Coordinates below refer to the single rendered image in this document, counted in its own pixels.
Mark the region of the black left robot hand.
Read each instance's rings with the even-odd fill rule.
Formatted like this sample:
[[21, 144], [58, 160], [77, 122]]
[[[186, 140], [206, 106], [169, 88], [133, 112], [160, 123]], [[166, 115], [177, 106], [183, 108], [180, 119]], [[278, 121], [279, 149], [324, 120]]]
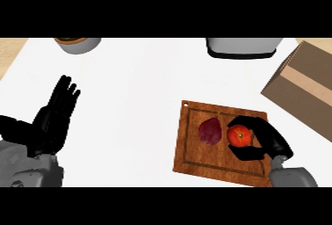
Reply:
[[62, 76], [49, 103], [37, 112], [33, 123], [0, 115], [0, 136], [6, 142], [27, 146], [27, 156], [55, 155], [65, 144], [70, 117], [74, 112], [80, 90], [70, 76]]

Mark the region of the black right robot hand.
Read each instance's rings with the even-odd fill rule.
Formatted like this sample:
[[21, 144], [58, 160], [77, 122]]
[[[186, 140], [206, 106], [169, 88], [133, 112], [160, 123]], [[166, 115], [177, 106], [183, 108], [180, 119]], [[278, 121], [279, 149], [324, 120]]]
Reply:
[[234, 144], [229, 145], [232, 153], [242, 161], [263, 160], [265, 155], [269, 155], [270, 158], [276, 158], [278, 156], [291, 158], [294, 156], [294, 151], [291, 150], [284, 136], [263, 118], [238, 116], [228, 127], [236, 125], [242, 125], [251, 129], [259, 143], [262, 144], [260, 148], [254, 146], [239, 148]]

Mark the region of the red tomato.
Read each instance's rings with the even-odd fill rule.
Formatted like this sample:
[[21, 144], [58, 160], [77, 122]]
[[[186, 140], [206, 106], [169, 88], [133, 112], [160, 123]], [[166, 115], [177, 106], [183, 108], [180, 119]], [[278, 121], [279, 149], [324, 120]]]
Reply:
[[244, 125], [235, 125], [228, 130], [228, 139], [234, 147], [248, 147], [253, 143], [251, 130]]

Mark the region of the brown wooden cutting board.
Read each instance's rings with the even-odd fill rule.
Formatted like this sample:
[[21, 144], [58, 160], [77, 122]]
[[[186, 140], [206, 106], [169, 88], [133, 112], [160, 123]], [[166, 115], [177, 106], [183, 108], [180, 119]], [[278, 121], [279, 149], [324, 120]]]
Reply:
[[[266, 112], [182, 101], [173, 171], [248, 186], [272, 186], [272, 158], [242, 161], [229, 148], [228, 124], [239, 115], [267, 120]], [[219, 118], [222, 129], [220, 141], [213, 146], [198, 135], [201, 123], [211, 118]]]

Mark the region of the brown cardboard box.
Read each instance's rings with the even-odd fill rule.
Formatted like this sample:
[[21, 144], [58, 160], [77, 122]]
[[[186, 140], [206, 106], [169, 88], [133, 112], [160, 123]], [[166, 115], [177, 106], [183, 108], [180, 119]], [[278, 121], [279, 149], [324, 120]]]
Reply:
[[332, 142], [332, 54], [303, 41], [262, 94]]

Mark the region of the purple sweet potato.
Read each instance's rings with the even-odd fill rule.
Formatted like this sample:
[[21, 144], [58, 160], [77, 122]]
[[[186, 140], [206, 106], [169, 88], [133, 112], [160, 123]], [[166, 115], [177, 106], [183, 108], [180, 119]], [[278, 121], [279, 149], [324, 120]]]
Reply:
[[198, 128], [198, 137], [204, 144], [216, 145], [222, 139], [222, 127], [220, 120], [211, 118], [206, 120]]

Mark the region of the grey plant pot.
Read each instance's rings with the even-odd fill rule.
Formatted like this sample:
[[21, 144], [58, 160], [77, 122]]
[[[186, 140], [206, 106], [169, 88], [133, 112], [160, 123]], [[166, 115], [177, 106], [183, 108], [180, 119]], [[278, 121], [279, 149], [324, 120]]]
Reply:
[[71, 40], [64, 40], [56, 38], [55, 41], [59, 47], [68, 54], [86, 54], [89, 53], [101, 44], [101, 38], [77, 38]]

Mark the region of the grey and black appliance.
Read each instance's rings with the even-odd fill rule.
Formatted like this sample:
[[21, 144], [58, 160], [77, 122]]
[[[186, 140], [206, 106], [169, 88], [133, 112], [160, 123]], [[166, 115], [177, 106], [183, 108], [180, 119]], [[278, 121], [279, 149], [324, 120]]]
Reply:
[[207, 38], [208, 54], [214, 58], [253, 60], [270, 58], [282, 38]]

